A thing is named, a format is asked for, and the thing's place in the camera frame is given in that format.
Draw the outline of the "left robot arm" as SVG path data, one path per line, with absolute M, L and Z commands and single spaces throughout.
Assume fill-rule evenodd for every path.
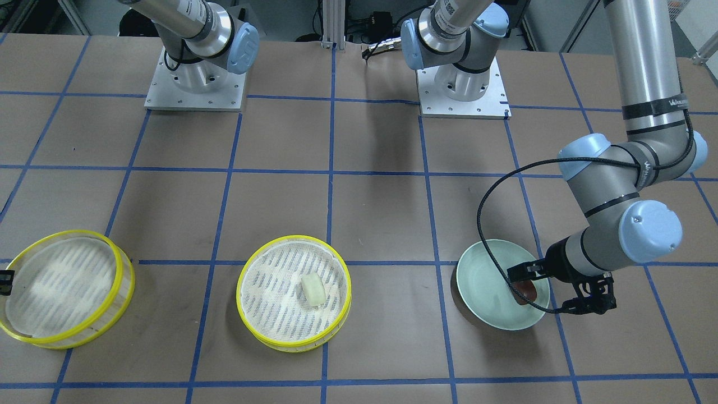
M 518 304 L 547 314 L 605 314 L 615 309 L 612 272 L 668 255 L 683 236 L 666 204 L 643 200 L 644 187 L 696 171 L 708 146 L 693 129 L 680 82 L 664 1 L 605 1 L 627 140 L 613 145 L 594 133 L 566 145 L 555 159 L 500 177 L 477 208 L 476 225 L 488 273 Z M 520 172 L 558 164 L 588 226 L 551 245 L 542 259 L 500 264 L 481 216 L 495 189 Z

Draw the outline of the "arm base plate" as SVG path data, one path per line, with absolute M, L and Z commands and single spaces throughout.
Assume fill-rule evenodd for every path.
M 495 57 L 488 71 L 469 74 L 454 65 L 416 71 L 423 117 L 508 120 L 508 97 Z
M 232 74 L 207 61 L 177 66 L 162 49 L 144 107 L 162 112 L 241 112 L 246 74 Z

